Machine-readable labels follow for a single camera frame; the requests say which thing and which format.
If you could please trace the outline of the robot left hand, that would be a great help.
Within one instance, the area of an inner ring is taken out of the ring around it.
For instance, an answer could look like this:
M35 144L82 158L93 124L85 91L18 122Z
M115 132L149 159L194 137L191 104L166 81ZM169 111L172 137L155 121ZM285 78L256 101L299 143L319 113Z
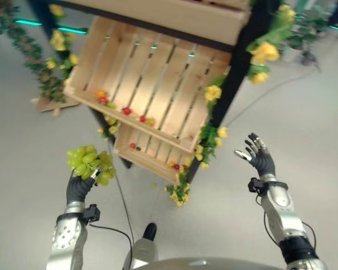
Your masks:
M66 203L85 202L86 195L94 185L99 173L100 169L96 168L88 178L82 179L81 176L75 175L72 170L66 187Z

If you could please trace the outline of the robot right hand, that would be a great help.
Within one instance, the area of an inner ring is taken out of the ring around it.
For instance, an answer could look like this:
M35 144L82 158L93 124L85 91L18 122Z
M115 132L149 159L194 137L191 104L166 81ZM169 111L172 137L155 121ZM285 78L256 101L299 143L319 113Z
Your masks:
M257 170L259 177L274 176L275 163L264 141L255 133L251 133L244 142L247 145L246 152L235 150L234 154L251 164Z

